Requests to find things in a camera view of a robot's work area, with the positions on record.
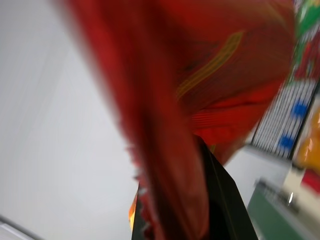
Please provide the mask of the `green snack bag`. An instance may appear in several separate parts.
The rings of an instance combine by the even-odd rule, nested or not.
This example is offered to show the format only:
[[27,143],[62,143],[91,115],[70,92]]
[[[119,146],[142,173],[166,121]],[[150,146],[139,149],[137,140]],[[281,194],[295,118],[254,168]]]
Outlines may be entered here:
[[320,32],[320,0],[294,0],[294,7],[297,41],[312,40]]

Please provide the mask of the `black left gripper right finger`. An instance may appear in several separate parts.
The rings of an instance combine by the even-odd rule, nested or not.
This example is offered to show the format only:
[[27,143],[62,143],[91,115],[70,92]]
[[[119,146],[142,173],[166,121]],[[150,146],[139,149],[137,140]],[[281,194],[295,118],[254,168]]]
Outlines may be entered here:
[[199,136],[197,143],[209,200],[208,239],[258,240],[235,181]]

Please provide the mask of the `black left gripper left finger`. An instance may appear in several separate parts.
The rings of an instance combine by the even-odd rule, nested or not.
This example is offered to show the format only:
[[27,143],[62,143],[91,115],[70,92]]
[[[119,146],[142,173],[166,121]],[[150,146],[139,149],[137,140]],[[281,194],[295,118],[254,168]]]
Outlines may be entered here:
[[139,200],[140,184],[131,204],[131,240],[148,240],[145,236],[146,222],[141,216],[142,203]]

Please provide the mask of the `blue clip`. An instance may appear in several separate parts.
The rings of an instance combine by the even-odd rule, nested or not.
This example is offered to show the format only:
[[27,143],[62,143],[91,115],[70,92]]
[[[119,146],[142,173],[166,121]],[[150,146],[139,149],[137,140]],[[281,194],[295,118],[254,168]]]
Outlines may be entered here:
[[304,118],[307,114],[309,103],[302,100],[295,101],[292,110],[291,116],[293,118]]
[[279,139],[279,147],[287,150],[291,150],[294,146],[295,138],[289,135],[282,135]]

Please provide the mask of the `cream box with red label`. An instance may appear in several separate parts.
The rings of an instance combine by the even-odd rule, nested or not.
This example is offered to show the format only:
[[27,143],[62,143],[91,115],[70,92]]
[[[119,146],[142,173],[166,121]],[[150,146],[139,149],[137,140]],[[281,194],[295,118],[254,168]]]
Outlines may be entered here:
[[305,169],[300,169],[292,164],[285,177],[282,188],[293,193],[300,202],[305,201],[320,204],[320,195],[312,190],[311,187],[304,186],[302,183],[305,171]]

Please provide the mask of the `orange yellow snack bag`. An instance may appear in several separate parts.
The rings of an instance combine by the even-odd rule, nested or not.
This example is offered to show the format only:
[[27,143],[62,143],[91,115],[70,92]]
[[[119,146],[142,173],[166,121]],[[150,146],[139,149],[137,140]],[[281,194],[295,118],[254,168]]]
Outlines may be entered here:
[[320,175],[320,105],[311,115],[308,135],[300,144],[296,163],[300,167],[313,170]]

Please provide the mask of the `red patterned snack bag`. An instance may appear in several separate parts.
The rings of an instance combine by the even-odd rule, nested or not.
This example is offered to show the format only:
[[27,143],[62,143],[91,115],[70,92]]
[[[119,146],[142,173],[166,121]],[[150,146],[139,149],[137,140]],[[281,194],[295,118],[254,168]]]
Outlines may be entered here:
[[296,79],[320,79],[320,33],[302,45],[297,54]]

